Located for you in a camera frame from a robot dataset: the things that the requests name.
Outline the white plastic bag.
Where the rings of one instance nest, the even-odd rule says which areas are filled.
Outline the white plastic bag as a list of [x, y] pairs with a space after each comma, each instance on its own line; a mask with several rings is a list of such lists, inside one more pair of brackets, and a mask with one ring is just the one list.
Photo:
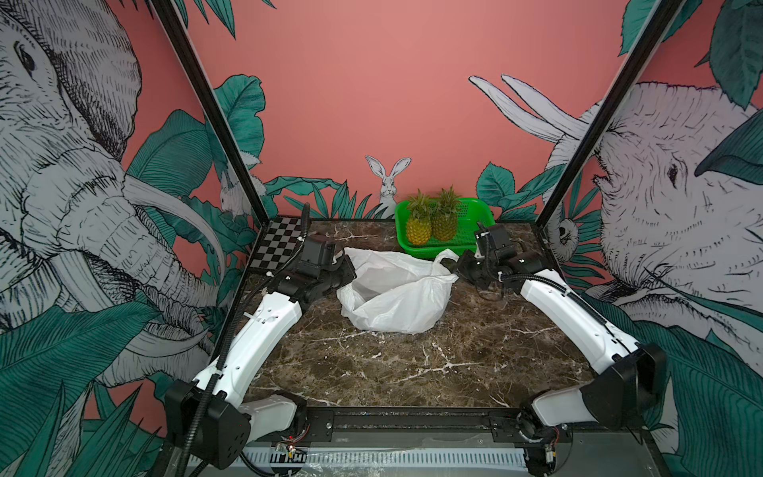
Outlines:
[[419, 334], [444, 314], [458, 275], [446, 266], [457, 254], [443, 250], [435, 260], [402, 252], [346, 248], [356, 278], [337, 291], [341, 314], [364, 331]]

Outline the green pineapple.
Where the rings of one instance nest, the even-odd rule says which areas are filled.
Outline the green pineapple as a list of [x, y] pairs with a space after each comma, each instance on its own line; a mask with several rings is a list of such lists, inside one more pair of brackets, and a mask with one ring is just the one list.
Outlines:
[[437, 240], [448, 242], [457, 234], [459, 206], [460, 196], [453, 187], [440, 191], [431, 218], [432, 235]]

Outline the yellow pineapple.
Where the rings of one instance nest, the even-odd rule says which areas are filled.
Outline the yellow pineapple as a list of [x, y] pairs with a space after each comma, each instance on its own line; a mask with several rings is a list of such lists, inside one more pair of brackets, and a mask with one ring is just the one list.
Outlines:
[[432, 235], [432, 204], [429, 196], [421, 191], [409, 198], [409, 218], [405, 234], [413, 246], [424, 246]]

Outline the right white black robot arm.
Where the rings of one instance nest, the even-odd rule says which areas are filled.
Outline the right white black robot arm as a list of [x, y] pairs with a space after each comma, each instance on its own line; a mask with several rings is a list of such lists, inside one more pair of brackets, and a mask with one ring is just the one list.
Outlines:
[[637, 427], [655, 407], [667, 378], [667, 355], [615, 326], [573, 291], [537, 252], [518, 252], [500, 226], [477, 226], [478, 250], [460, 256], [457, 274], [476, 288], [497, 286], [534, 304], [576, 345], [595, 375], [587, 384], [535, 396], [520, 414], [526, 439], [547, 429], [598, 423], [611, 430]]

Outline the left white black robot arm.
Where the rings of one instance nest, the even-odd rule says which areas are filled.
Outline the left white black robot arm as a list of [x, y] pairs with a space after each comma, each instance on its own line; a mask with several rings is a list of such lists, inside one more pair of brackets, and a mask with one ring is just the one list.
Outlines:
[[166, 443], [151, 473], [185, 476], [191, 457], [225, 469], [262, 437], [293, 448], [308, 435], [306, 401], [278, 392], [259, 401], [244, 397], [262, 365], [311, 304], [351, 283], [355, 268], [321, 235], [298, 240], [294, 261], [264, 286], [256, 312], [232, 328], [220, 354], [190, 382], [176, 381], [165, 394]]

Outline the green plastic basket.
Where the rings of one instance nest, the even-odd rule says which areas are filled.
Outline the green plastic basket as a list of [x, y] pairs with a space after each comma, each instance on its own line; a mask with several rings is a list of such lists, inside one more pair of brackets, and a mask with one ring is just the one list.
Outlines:
[[431, 235], [430, 240], [424, 246], [413, 246], [405, 234], [405, 224], [409, 218], [407, 206], [409, 201], [401, 202], [395, 209], [395, 227], [397, 228], [397, 241], [404, 252], [415, 258], [433, 260], [443, 250], [451, 250], [461, 256], [463, 252], [471, 250], [477, 252], [475, 232], [478, 230], [477, 223], [482, 223], [486, 228], [496, 225], [493, 213], [483, 201], [474, 198], [460, 199], [458, 211], [458, 230], [452, 240], [441, 242]]

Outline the black white checkerboard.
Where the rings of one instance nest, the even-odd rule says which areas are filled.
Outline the black white checkerboard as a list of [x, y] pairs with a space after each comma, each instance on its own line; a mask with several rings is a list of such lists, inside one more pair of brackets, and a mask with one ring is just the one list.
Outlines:
[[276, 217], [258, 235], [246, 270], [266, 275], [278, 270], [295, 252], [303, 232], [300, 218]]

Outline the white ruler strip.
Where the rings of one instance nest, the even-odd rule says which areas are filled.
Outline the white ruler strip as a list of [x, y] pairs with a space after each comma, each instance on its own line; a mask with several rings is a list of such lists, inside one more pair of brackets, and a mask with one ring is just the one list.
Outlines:
[[272, 469], [288, 466], [311, 467], [410, 467], [478, 468], [527, 471], [525, 452], [516, 448], [417, 448], [381, 450], [372, 448], [313, 448], [276, 451], [274, 448], [247, 448], [246, 458], [257, 466]]

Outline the left black frame post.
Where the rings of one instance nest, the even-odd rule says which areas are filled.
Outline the left black frame post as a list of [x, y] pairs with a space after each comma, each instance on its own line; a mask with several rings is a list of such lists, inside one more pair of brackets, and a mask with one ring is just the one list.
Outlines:
[[258, 226], [267, 225], [269, 223], [269, 216], [264, 209], [258, 192], [254, 189], [254, 185], [252, 185], [250, 171], [244, 166], [236, 139], [234, 139], [230, 125], [224, 116], [215, 92], [186, 33], [185, 26], [181, 22], [182, 18], [179, 16], [176, 4], [173, 1], [166, 0], [153, 0], [150, 4], [157, 14], [163, 30], [202, 105], [206, 118], [209, 120], [218, 141], [220, 141], [225, 156], [232, 165], [232, 170], [236, 173], [236, 178], [240, 180], [240, 186], [242, 186], [242, 190], [244, 190], [244, 194], [250, 206], [252, 206], [252, 212], [254, 212]]

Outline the black frame post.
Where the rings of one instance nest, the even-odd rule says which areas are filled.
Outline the black frame post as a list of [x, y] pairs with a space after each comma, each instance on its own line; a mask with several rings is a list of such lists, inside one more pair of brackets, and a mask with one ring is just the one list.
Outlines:
[[558, 182], [556, 188], [552, 191], [552, 196], [550, 196], [542, 212], [536, 218], [534, 225], [537, 228], [545, 228], [550, 221], [552, 214], [562, 202], [567, 190], [580, 174], [588, 158], [592, 155], [594, 146], [602, 139], [615, 113], [622, 107], [631, 87], [639, 80], [639, 77], [641, 77], [651, 57], [654, 55], [655, 49], [663, 42], [665, 35], [683, 8], [683, 5], [683, 1], [664, 0], [657, 1], [651, 9], [628, 58], [622, 65], [606, 97], [604, 97], [597, 115], [595, 115], [590, 127], [585, 131], [580, 143], [576, 146], [572, 159], [567, 163], [564, 174], [560, 177], [560, 182]]
[[166, 0], [153, 0], [150, 4], [157, 14], [163, 30], [202, 105], [206, 118], [209, 120], [218, 141], [220, 141], [225, 156], [232, 165], [232, 170], [236, 173], [236, 178], [240, 180], [240, 186], [242, 186], [242, 190], [244, 190], [244, 194], [250, 206], [252, 206], [252, 212], [254, 212], [258, 226], [267, 225], [269, 223], [269, 216], [264, 209], [258, 192], [254, 189], [254, 185], [252, 185], [250, 171], [244, 166], [236, 139], [234, 139], [230, 125], [224, 116], [215, 92], [186, 33], [185, 26], [181, 22], [182, 18], [179, 16], [176, 4], [173, 1]]

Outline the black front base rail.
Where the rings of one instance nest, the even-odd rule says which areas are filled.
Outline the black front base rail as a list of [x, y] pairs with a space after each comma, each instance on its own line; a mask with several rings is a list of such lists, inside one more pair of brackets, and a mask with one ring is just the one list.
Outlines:
[[595, 421], [543, 425], [528, 409], [512, 407], [308, 407], [301, 418], [306, 435], [299, 443], [337, 442], [342, 433], [410, 433], [486, 434], [495, 442], [529, 445], [533, 439], [568, 442], [578, 431], [607, 431]]

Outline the right black frame post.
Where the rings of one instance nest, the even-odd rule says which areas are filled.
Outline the right black frame post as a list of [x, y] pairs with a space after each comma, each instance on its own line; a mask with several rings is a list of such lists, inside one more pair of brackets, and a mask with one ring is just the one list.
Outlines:
[[604, 97], [597, 115], [595, 115], [590, 127], [585, 131], [580, 143], [576, 146], [572, 159], [567, 163], [564, 174], [560, 177], [560, 182], [558, 182], [556, 188], [552, 191], [552, 196], [550, 196], [542, 212], [536, 218], [534, 225], [537, 228], [545, 228], [550, 221], [552, 214], [562, 202], [567, 190], [580, 174], [588, 158], [592, 155], [594, 146], [602, 139], [615, 113], [622, 107], [631, 87], [639, 80], [639, 77], [641, 77], [651, 57], [654, 55], [655, 49], [663, 42], [665, 35], [683, 8], [683, 5], [683, 1], [664, 0], [657, 1], [651, 9], [628, 58], [622, 65], [606, 97]]

